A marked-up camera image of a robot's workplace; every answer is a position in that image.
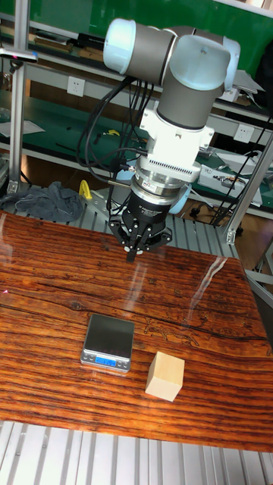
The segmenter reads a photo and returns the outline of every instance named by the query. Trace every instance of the blue lcd display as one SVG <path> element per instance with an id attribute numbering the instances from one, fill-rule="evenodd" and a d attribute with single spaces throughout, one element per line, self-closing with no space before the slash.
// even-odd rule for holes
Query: blue lcd display
<path id="1" fill-rule="evenodd" d="M 95 363 L 115 367 L 116 361 L 112 361 L 110 358 L 96 357 Z"/>

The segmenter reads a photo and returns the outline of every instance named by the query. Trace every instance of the metal grating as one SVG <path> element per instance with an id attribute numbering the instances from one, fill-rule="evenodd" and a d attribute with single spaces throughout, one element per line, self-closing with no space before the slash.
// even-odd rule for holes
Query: metal grating
<path id="1" fill-rule="evenodd" d="M 29 188 L 27 184 L 24 184 L 24 186 L 25 189 Z M 79 219 L 63 224 L 101 233 L 111 233 L 108 228 L 108 212 L 105 204 L 108 189 L 98 192 L 92 191 L 92 195 L 91 203 L 83 202 L 83 213 Z M 5 210 L 24 217 L 27 215 L 24 212 L 17 211 L 15 205 L 9 205 Z M 170 227 L 173 233 L 173 240 L 170 246 L 211 255 L 239 258 L 235 247 L 227 244 L 221 227 L 180 219 L 171 214 L 167 216 L 166 225 Z"/>
<path id="2" fill-rule="evenodd" d="M 0 423 L 1 485 L 269 485 L 273 455 Z"/>

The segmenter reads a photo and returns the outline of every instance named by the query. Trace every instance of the white plastic cover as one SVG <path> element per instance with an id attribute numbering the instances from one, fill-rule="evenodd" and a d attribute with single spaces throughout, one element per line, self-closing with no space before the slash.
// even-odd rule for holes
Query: white plastic cover
<path id="1" fill-rule="evenodd" d="M 171 56 L 170 69 L 181 84 L 199 91 L 223 84 L 231 55 L 222 45 L 199 36 L 183 36 Z"/>
<path id="2" fill-rule="evenodd" d="M 223 46 L 231 54 L 231 61 L 227 68 L 227 76 L 224 80 L 224 91 L 231 91 L 240 57 L 240 44 L 235 40 L 224 37 Z"/>
<path id="3" fill-rule="evenodd" d="M 116 18 L 108 28 L 103 49 L 107 67 L 125 74 L 133 54 L 137 26 L 134 20 Z"/>

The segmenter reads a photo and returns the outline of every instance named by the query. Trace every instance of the yellow object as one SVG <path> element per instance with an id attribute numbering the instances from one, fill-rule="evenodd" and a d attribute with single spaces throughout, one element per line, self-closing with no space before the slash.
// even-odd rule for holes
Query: yellow object
<path id="1" fill-rule="evenodd" d="M 120 136 L 120 134 L 117 130 L 108 130 L 106 135 L 118 135 L 118 136 Z"/>
<path id="2" fill-rule="evenodd" d="M 80 196 L 84 195 L 84 197 L 88 200 L 90 200 L 92 198 L 91 194 L 90 194 L 90 189 L 89 189 L 89 185 L 87 183 L 86 180 L 82 180 L 80 182 L 80 190 L 79 190 L 79 194 Z"/>
<path id="3" fill-rule="evenodd" d="M 145 392 L 174 401 L 183 386 L 184 365 L 182 358 L 157 352 L 149 368 Z"/>

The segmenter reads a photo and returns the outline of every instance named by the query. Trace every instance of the gray cloth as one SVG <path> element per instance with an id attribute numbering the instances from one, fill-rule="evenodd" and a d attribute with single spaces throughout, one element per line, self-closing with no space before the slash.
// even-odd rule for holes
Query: gray cloth
<path id="1" fill-rule="evenodd" d="M 30 187 L 26 192 L 18 192 L 0 199 L 0 207 L 15 203 L 18 211 L 46 221 L 70 222 L 81 215 L 83 206 L 77 192 L 65 189 L 61 182 L 53 182 L 49 188 Z"/>

